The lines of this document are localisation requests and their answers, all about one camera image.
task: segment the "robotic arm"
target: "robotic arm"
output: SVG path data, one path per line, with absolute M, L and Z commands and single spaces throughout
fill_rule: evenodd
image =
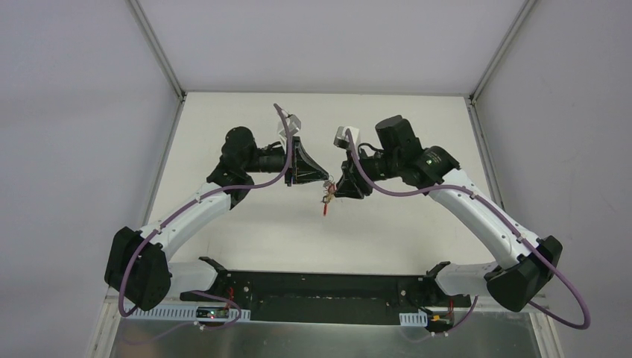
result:
M 279 107 L 277 110 L 285 116 Z M 300 120 L 290 115 L 287 121 L 288 127 L 279 132 L 282 142 L 264 148 L 257 147 L 248 128 L 231 129 L 221 148 L 219 164 L 180 209 L 137 231 L 123 227 L 114 236 L 105 272 L 106 283 L 124 291 L 124 296 L 141 310 L 150 310 L 165 297 L 177 297 L 181 292 L 209 289 L 217 277 L 217 271 L 209 263 L 202 260 L 170 263 L 170 260 L 203 226 L 228 213 L 244 200 L 250 189 L 257 187 L 248 173 L 280 173 L 288 165 L 285 171 L 288 186 L 329 178 L 329 174 L 306 153 L 300 137 L 296 136 Z M 291 139 L 287 147 L 291 153 L 283 149 L 287 139 Z M 220 190 L 228 186 L 236 189 Z M 139 248 L 141 251 L 126 274 L 127 264 Z
M 359 135 L 356 128 L 344 127 L 340 127 L 336 134 L 334 144 L 347 150 L 336 197 L 362 199 L 373 191 L 353 160 L 355 152 L 369 180 L 399 177 L 408 185 L 427 189 L 424 194 L 459 218 L 496 259 L 494 263 L 481 265 L 461 266 L 448 262 L 437 265 L 429 274 L 434 275 L 435 283 L 446 295 L 491 295 L 506 309 L 519 312 L 551 280 L 552 272 L 523 240 L 537 242 L 538 252 L 553 266 L 557 266 L 562 251 L 559 241 L 553 236 L 540 239 L 493 204 L 443 148 L 423 148 L 408 120 L 395 116 L 378 123 L 376 132 L 382 149 L 373 148 L 375 154 L 372 156 L 361 148 L 368 145 L 366 143 L 357 148 L 354 144 L 351 148 L 347 131 L 354 138 Z M 433 190 L 432 187 L 438 185 L 442 189 Z M 407 196 L 405 193 L 387 194 Z M 475 200 L 476 196 L 486 200 Z

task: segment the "white table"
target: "white table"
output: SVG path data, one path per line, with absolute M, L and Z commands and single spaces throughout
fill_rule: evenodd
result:
M 335 179 L 343 150 L 332 142 L 339 125 L 361 129 L 379 146 L 374 126 L 401 114 L 423 146 L 440 145 L 487 192 L 464 100 L 459 97 L 190 93 L 162 173 L 150 222 L 183 203 L 215 168 L 226 132 L 252 130 L 259 147 L 278 140 L 276 102 L 303 123 L 310 156 Z M 261 183 L 274 175 L 253 175 Z M 399 179 L 389 189 L 412 189 Z M 323 217 L 322 183 L 288 188 L 282 182 L 252 190 L 230 213 L 191 238 L 172 261 L 208 256 L 227 269 L 422 274 L 440 261 L 483 263 L 486 248 L 452 214 L 422 195 L 392 198 L 378 192 L 362 201 L 335 199 Z

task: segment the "purple cable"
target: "purple cable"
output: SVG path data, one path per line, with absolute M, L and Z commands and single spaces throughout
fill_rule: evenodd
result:
M 367 173 L 362 168 L 362 165 L 360 164 L 360 159 L 358 156 L 358 151 L 356 149 L 356 145 L 353 143 L 353 135 L 351 134 L 351 131 L 347 129 L 346 135 L 347 135 L 347 139 L 349 140 L 349 147 L 351 148 L 351 158 L 353 158 L 353 162 L 355 163 L 355 166 L 358 168 L 358 172 L 360 173 L 360 176 L 362 176 L 364 181 L 366 181 L 369 184 L 369 186 L 371 186 L 372 188 L 374 188 L 375 190 L 377 190 L 378 192 L 382 194 L 386 194 L 389 196 L 396 196 L 396 197 L 405 197 L 405 196 L 412 196 L 412 195 L 417 195 L 417 194 L 426 194 L 427 192 L 432 192 L 435 190 L 453 189 L 453 190 L 458 190 L 460 192 L 464 192 L 470 196 L 473 196 L 476 200 L 478 200 L 481 204 L 483 204 L 487 209 L 489 209 L 496 217 L 498 217 L 498 219 L 500 219 L 502 223 L 505 224 L 505 226 L 507 226 L 509 230 L 511 230 L 511 233 L 513 233 L 521 243 L 524 243 L 525 246 L 540 261 L 542 261 L 542 263 L 549 270 L 551 270 L 551 272 L 553 272 L 553 274 L 555 274 L 555 276 L 557 276 L 557 278 L 559 278 L 560 281 L 562 281 L 564 286 L 566 286 L 566 288 L 569 289 L 569 291 L 572 293 L 572 295 L 575 297 L 575 300 L 579 304 L 579 307 L 581 308 L 581 313 L 584 315 L 584 323 L 576 324 L 576 323 L 569 322 L 566 319 L 561 318 L 560 316 L 555 315 L 554 313 L 551 313 L 546 308 L 540 306 L 539 304 L 534 303 L 533 301 L 529 301 L 529 304 L 535 307 L 536 309 L 538 309 L 540 312 L 544 313 L 545 315 L 548 315 L 549 317 L 553 318 L 555 321 L 558 321 L 561 324 L 564 324 L 568 327 L 575 328 L 578 330 L 585 330 L 588 327 L 590 327 L 590 311 L 588 310 L 588 305 L 586 304 L 586 301 L 584 301 L 584 299 L 579 294 L 579 291 L 573 286 L 570 280 L 566 278 L 566 276 L 564 276 L 559 270 L 557 270 L 557 268 L 553 266 L 546 258 L 544 258 L 544 256 L 542 256 L 542 254 L 540 254 L 540 252 L 538 252 L 538 250 L 529 241 L 527 241 L 526 239 L 520 239 L 522 237 L 522 234 L 518 231 L 518 229 L 514 227 L 513 224 L 511 224 L 509 220 L 507 220 L 507 218 L 505 218 L 504 215 L 502 215 L 501 211 L 498 210 L 492 203 L 482 198 L 480 195 L 472 195 L 474 193 L 472 190 L 463 188 L 462 186 L 456 186 L 456 185 L 430 186 L 429 188 L 413 190 L 411 192 L 392 192 L 390 190 L 383 189 L 377 186 L 377 184 L 375 184 L 369 178 Z
M 261 189 L 261 188 L 265 188 L 266 186 L 270 186 L 274 183 L 276 183 L 277 181 L 279 181 L 279 179 L 281 179 L 283 177 L 283 175 L 285 175 L 285 172 L 288 171 L 288 169 L 290 168 L 290 163 L 292 161 L 292 135 L 290 133 L 290 128 L 288 126 L 288 123 L 286 121 L 286 117 L 283 114 L 283 109 L 281 107 L 279 107 L 278 104 L 274 104 L 274 108 L 276 109 L 276 112 L 279 114 L 279 117 L 281 117 L 281 123 L 283 123 L 283 129 L 285 130 L 285 138 L 287 139 L 287 149 L 286 149 L 286 159 L 285 159 L 285 165 L 283 166 L 283 170 L 276 176 L 274 177 L 272 180 L 265 182 L 265 183 L 261 183 L 261 184 L 255 184 L 255 185 L 231 185 L 231 186 L 224 186 L 222 188 L 217 188 L 214 190 L 211 190 L 210 192 L 203 194 L 200 199 L 205 199 L 208 198 L 209 196 L 215 195 L 219 192 L 225 192 L 227 190 L 235 190 L 235 189 L 246 189 L 246 190 L 250 190 L 250 189 Z M 182 206 L 180 209 L 176 210 L 173 214 L 171 214 L 167 219 L 165 219 L 165 221 L 160 223 L 160 230 L 164 229 L 167 225 L 169 225 L 172 221 L 174 221 L 180 214 L 184 213 L 185 211 L 187 211 L 187 209 L 189 209 L 190 207 L 192 207 L 193 205 L 195 205 L 197 203 L 196 200 L 191 200 L 190 202 L 184 204 L 184 206 Z M 121 287 L 118 290 L 118 312 L 121 313 L 122 317 L 129 317 L 132 313 L 134 313 L 134 311 L 136 311 L 136 309 L 138 309 L 138 306 L 134 306 L 131 310 L 129 310 L 129 312 L 125 312 L 125 307 L 124 307 L 124 297 L 125 297 L 125 289 L 127 288 L 127 280 L 129 280 L 130 278 L 130 273 L 132 272 L 132 267 L 134 265 L 134 261 L 136 261 L 136 258 L 140 255 L 141 251 L 143 248 L 145 248 L 145 246 L 147 246 L 147 244 L 158 234 L 158 230 L 152 230 L 151 233 L 149 233 L 149 235 L 147 235 L 147 237 L 145 238 L 145 240 L 143 240 L 140 245 L 138 246 L 138 248 L 136 248 L 136 250 L 134 251 L 134 253 L 132 254 L 132 257 L 130 258 L 130 262 L 127 264 L 127 267 L 125 268 L 125 272 L 123 273 L 123 279 L 121 280 Z
M 236 304 L 235 302 L 228 300 L 226 298 L 223 297 L 219 297 L 219 296 L 214 296 L 214 295 L 209 295 L 205 292 L 200 292 L 200 291 L 192 291 L 193 293 L 195 293 L 196 295 L 205 297 L 205 298 L 210 298 L 212 300 L 216 300 L 216 301 L 221 301 L 224 302 L 226 304 L 229 304 L 230 306 L 235 307 L 235 309 L 237 310 L 237 317 L 235 317 L 232 321 L 228 321 L 225 324 L 222 324 L 221 326 L 214 326 L 214 327 L 206 327 L 204 325 L 201 325 L 200 327 L 202 327 L 203 330 L 207 330 L 207 331 L 211 331 L 211 330 L 221 330 L 224 328 L 228 328 L 230 326 L 233 326 L 234 324 L 237 323 L 237 321 L 241 318 L 241 307 Z M 161 334 L 155 335 L 153 337 L 151 337 L 150 339 L 147 339 L 145 341 L 128 341 L 125 338 L 120 338 L 121 341 L 123 341 L 126 345 L 146 345 L 152 342 L 157 341 L 158 339 L 161 339 L 164 336 L 167 336 L 170 333 L 173 333 L 174 331 L 178 330 L 180 327 L 184 327 L 184 326 L 188 326 L 190 324 L 195 325 L 197 323 L 197 321 L 194 322 L 182 322 L 179 323 L 171 328 L 169 328 L 168 330 L 162 332 Z
M 454 325 L 454 327 L 450 328 L 449 330 L 445 331 L 444 333 L 451 333 L 451 332 L 454 332 L 454 330 L 455 330 L 455 329 L 457 329 L 459 326 L 461 326 L 461 325 L 463 324 L 463 322 L 465 322 L 465 321 L 466 321 L 466 320 L 470 317 L 470 315 L 472 314 L 472 312 L 474 312 L 474 307 L 476 307 L 476 303 L 477 303 L 477 302 L 478 302 L 478 296 L 474 296 L 474 301 L 472 301 L 472 306 L 470 306 L 470 309 L 469 309 L 469 310 L 467 311 L 467 313 L 463 316 L 463 318 L 461 318 L 461 320 L 460 320 L 457 324 L 455 324 L 455 325 Z M 427 339 L 429 339 L 429 338 L 432 338 L 432 337 L 433 337 L 432 335 L 428 335 L 428 336 L 423 337 L 422 339 L 417 339 L 417 340 L 414 340 L 414 339 L 410 339 L 410 338 L 408 338 L 408 337 L 407 337 L 405 334 L 403 334 L 403 333 L 402 333 L 402 336 L 403 336 L 403 337 L 404 337 L 407 341 L 409 341 L 410 343 L 421 343 L 421 342 L 423 342 L 423 341 L 425 341 L 425 340 L 427 340 Z

